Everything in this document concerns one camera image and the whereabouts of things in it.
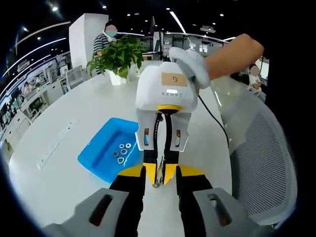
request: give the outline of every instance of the face mask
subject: face mask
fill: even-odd
[[[110,37],[114,37],[117,34],[117,31],[105,31],[105,33]]]

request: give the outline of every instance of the blue plastic tray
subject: blue plastic tray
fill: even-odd
[[[143,153],[138,150],[135,132],[138,123],[111,118],[92,138],[88,145],[78,156],[78,161],[93,174],[102,180],[112,183],[118,173],[124,169],[141,163]],[[114,152],[120,152],[119,145],[130,143],[131,148],[123,157],[125,162],[118,164],[118,157],[113,156]]]

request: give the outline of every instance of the white pillar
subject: white pillar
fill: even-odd
[[[85,13],[69,27],[69,47],[73,68],[86,68],[92,58],[93,41],[102,33],[108,15]]]

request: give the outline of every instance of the striped shirt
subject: striped shirt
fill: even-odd
[[[96,53],[98,50],[105,48],[109,44],[108,38],[103,34],[99,34],[93,42],[93,52]],[[97,74],[100,74],[99,68],[96,68]]]

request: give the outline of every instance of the window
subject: window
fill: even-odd
[[[195,43],[190,43],[190,49],[195,50],[197,45]]]
[[[206,44],[203,45],[203,51],[204,51],[204,53],[207,53],[207,45]]]
[[[206,44],[200,44],[199,45],[199,51],[202,53],[207,53],[207,45]]]

